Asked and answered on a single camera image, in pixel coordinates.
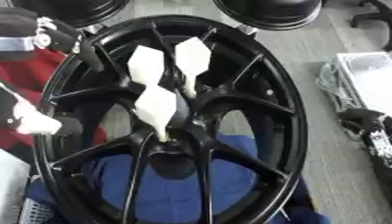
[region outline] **black wheel rim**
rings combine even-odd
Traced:
[[[63,1],[7,0],[12,7],[36,11],[40,16],[57,18],[73,27],[82,28],[104,21],[123,9],[130,0]]]
[[[215,4],[220,8],[225,14],[231,18],[245,24],[256,28],[272,31],[285,31],[297,29],[302,26],[308,25],[319,15],[322,7],[321,1],[314,7],[312,11],[304,12],[304,14],[298,14],[296,16],[287,15],[286,17],[265,17],[261,11],[258,9],[257,4],[252,1],[248,1],[248,11],[244,12],[244,9],[236,9],[230,6],[230,2],[235,2],[231,0],[213,0]]]
[[[273,55],[251,37],[234,28],[204,18],[189,16],[146,17],[111,27],[91,39],[106,65],[106,72],[100,74],[100,79],[104,80],[106,77],[106,80],[99,84],[100,87],[78,86],[80,81],[86,81],[91,77],[96,79],[97,74],[91,72],[86,64],[74,56],[69,56],[47,83],[41,110],[49,116],[56,116],[74,105],[102,101],[102,96],[105,95],[108,102],[118,98],[129,99],[130,104],[125,107],[129,107],[130,112],[132,102],[140,95],[143,88],[133,83],[125,72],[121,59],[124,53],[124,58],[128,58],[136,46],[151,46],[163,50],[168,62],[172,64],[172,42],[181,42],[194,36],[204,40],[213,52],[227,54],[230,49],[234,53],[232,55],[241,56],[235,58],[240,68],[237,72],[224,74],[223,79],[221,77],[210,79],[208,73],[199,78],[199,96],[194,101],[188,101],[192,105],[192,119],[181,127],[182,130],[186,130],[187,135],[192,136],[193,143],[197,145],[197,150],[193,150],[192,155],[198,171],[202,202],[201,216],[197,223],[267,221],[291,195],[305,162],[307,150],[305,112],[293,82]],[[168,81],[164,81],[166,83],[164,85],[167,85],[166,88],[173,88],[176,84],[171,74],[175,74],[172,71],[177,71],[177,68],[172,66],[167,70],[169,72],[164,76],[164,80]],[[210,70],[211,73],[216,72],[213,68]],[[244,80],[252,79],[254,76],[252,71],[257,71],[256,76],[259,76],[259,71],[262,72],[265,76],[263,79],[268,81],[269,87],[275,92],[276,102],[246,93],[241,88]],[[105,73],[116,74],[116,76],[107,76]],[[214,121],[219,120],[223,114],[232,109],[255,112],[256,116],[252,119],[256,120],[259,114],[268,115],[279,124],[282,128],[280,132],[283,133],[281,135],[283,143],[280,147],[279,159],[275,164],[264,163],[260,159],[242,154],[214,138],[211,134],[215,127]],[[257,123],[252,130],[257,138]],[[85,131],[83,135],[88,138],[91,133]],[[81,150],[67,157],[56,155],[56,150],[53,149],[58,149],[59,146],[54,136],[35,136],[35,143],[35,156],[42,179],[58,204],[59,210],[66,217],[81,217],[85,221],[100,224],[139,223],[134,215],[135,197],[143,168],[146,166],[146,158],[150,155],[149,150],[153,148],[152,145],[156,145],[153,132],[149,127],[140,125],[128,136]],[[84,199],[83,195],[69,184],[73,181],[77,182],[75,179],[69,180],[72,176],[70,174],[86,161],[124,153],[116,149],[119,145],[131,146],[126,147],[125,153],[136,160],[131,168],[133,175],[123,211],[114,209],[102,200]],[[249,196],[251,199],[244,202],[246,206],[241,206],[241,209],[229,208],[222,215],[212,214],[213,202],[207,171],[209,161],[217,158],[243,165],[260,174],[254,187],[256,194]]]

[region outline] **gray carpet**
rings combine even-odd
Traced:
[[[382,23],[364,23],[359,29],[348,26],[351,16],[370,10],[357,7],[357,2],[331,0],[313,24],[295,31],[261,31],[257,39],[281,60],[303,97],[310,129],[304,175],[318,210],[333,224],[390,224],[392,210],[382,197],[367,155],[346,138],[329,101],[314,84],[322,63],[336,53],[378,51],[387,41]],[[106,23],[173,13],[236,24],[220,13],[212,0],[134,0]],[[224,128],[227,132],[246,129],[238,115],[231,120]]]

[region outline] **rim lip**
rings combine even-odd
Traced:
[[[203,17],[194,17],[194,16],[185,16],[185,15],[167,15],[167,16],[152,16],[152,17],[141,17],[138,19],[133,19],[129,20],[120,24],[117,24],[115,26],[112,26],[108,28],[105,31],[102,31],[98,33],[97,35],[93,36],[91,38],[92,42],[95,41],[100,41],[102,42],[109,42],[111,39],[115,39],[118,36],[122,36],[126,32],[126,28],[129,27],[130,25],[134,25],[138,21],[143,21],[143,20],[148,20],[148,19],[160,19],[160,18],[180,18],[180,19],[185,19],[189,20],[191,19],[192,21],[198,21],[198,22],[204,22],[204,23],[209,23],[213,25],[220,25],[220,26],[225,26],[225,29],[231,29],[232,31],[240,32],[237,31],[235,28],[230,27],[226,24],[222,24],[213,20],[205,19]],[[242,40],[247,40],[249,41],[249,37],[247,37],[245,34],[241,32],[241,35],[238,35],[238,41]],[[264,210],[259,211],[259,213],[252,212],[252,214],[248,215],[248,217],[241,217],[238,219],[239,215],[236,215],[234,217],[235,221],[232,222],[233,218],[228,220],[225,223],[243,223],[243,224],[248,224],[248,223],[260,223],[268,221],[270,218],[272,218],[276,213],[279,212],[280,208],[284,205],[284,203],[289,199],[291,196],[292,192],[295,189],[295,186],[297,185],[298,179],[301,175],[302,169],[305,164],[305,157],[306,157],[306,152],[307,152],[307,144],[308,144],[308,132],[307,132],[307,119],[305,115],[305,108],[302,103],[301,97],[299,95],[299,92],[292,81],[291,77],[288,75],[288,73],[285,71],[285,69],[282,67],[282,65],[277,61],[277,59],[268,51],[262,44],[258,43],[255,40],[252,40],[254,43],[249,43],[250,45],[258,45],[259,49],[264,50],[264,54],[268,55],[269,62],[270,64],[273,65],[273,68],[277,70],[279,73],[280,78],[282,79],[281,82],[284,83],[286,86],[289,86],[290,89],[286,89],[286,91],[291,94],[291,99],[292,99],[292,104],[294,105],[294,108],[296,110],[296,114],[294,116],[297,116],[295,120],[297,120],[297,129],[294,130],[297,132],[297,140],[294,140],[292,142],[295,143],[295,145],[292,145],[290,148],[289,152],[295,151],[296,157],[297,157],[297,162],[292,165],[292,171],[290,172],[290,175],[288,175],[288,178],[286,180],[286,183],[278,189],[278,193],[274,194],[274,199],[272,199],[269,203],[268,206],[265,207]],[[77,67],[79,62],[75,56],[69,55],[56,69],[56,71],[53,73],[51,76],[50,80],[46,83],[45,89],[42,93],[42,98],[41,98],[41,103],[40,103],[40,111],[43,112],[46,115],[52,116],[53,115],[53,106],[48,103],[48,100],[50,98],[50,94],[53,92],[55,88],[58,87],[59,81],[64,80],[64,76],[62,75],[64,71],[69,69],[68,67]],[[80,206],[78,204],[73,203],[70,199],[65,199],[64,195],[59,191],[61,186],[59,183],[56,183],[55,177],[53,175],[53,171],[51,170],[50,162],[48,161],[47,158],[47,152],[48,149],[50,148],[51,144],[51,138],[49,136],[43,136],[43,135],[35,135],[34,136],[34,144],[35,147],[33,149],[34,151],[34,157],[35,157],[35,162],[38,167],[38,171],[43,179],[44,185],[46,189],[49,191],[49,193],[52,195],[54,201],[56,201],[56,204],[59,208],[59,210],[65,215],[65,217],[95,217],[94,214],[91,211],[88,211],[84,209],[84,206]]]
[[[226,15],[230,16],[231,18],[243,23],[245,25],[250,25],[255,28],[264,29],[264,30],[271,30],[271,31],[287,31],[287,30],[294,30],[300,28],[302,26],[308,25],[313,20],[315,20],[322,9],[322,2],[319,1],[318,5],[314,9],[314,11],[305,17],[295,17],[292,22],[290,23],[281,23],[282,21],[276,19],[275,23],[263,22],[259,19],[254,19],[252,17],[244,17],[240,15],[235,10],[227,7],[222,0],[213,0],[218,8],[223,11]]]
[[[21,7],[17,3],[14,3],[14,0],[6,0],[6,1],[10,7]],[[91,10],[88,14],[91,14],[92,16],[87,17],[85,19],[83,18],[74,18],[74,19],[59,18],[59,19],[76,28],[96,25],[102,21],[107,20],[108,18],[113,17],[115,14],[120,12],[129,2],[130,0],[121,0],[120,2],[110,0],[110,2],[102,4],[97,8],[95,8],[94,10]]]

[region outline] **blue cloth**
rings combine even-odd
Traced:
[[[255,141],[246,136],[219,136],[219,139],[248,153],[257,156]],[[102,197],[114,207],[123,208],[128,191],[132,157],[117,155],[94,161],[84,167],[85,175],[90,177],[92,185],[100,190]],[[213,213],[219,214],[249,193],[255,174],[244,167],[229,162],[216,160],[211,163]],[[35,181],[27,189],[27,197],[55,207],[52,197],[40,181]],[[142,221],[178,223],[196,221],[200,217],[200,189],[197,174],[184,180],[173,181],[160,177],[148,166],[142,178],[141,187],[136,197],[136,217]],[[318,221],[322,218],[312,210],[293,211],[293,217],[309,218],[309,222],[287,222],[278,214],[271,224],[326,224]]]

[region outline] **white plastic cap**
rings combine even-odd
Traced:
[[[154,127],[159,141],[167,142],[166,126],[177,109],[176,95],[160,86],[148,86],[135,102],[136,115]]]
[[[176,45],[176,65],[185,75],[188,96],[196,96],[196,78],[208,70],[211,54],[211,50],[196,37]]]
[[[128,61],[128,68],[134,82],[157,85],[165,71],[164,53],[139,45]]]

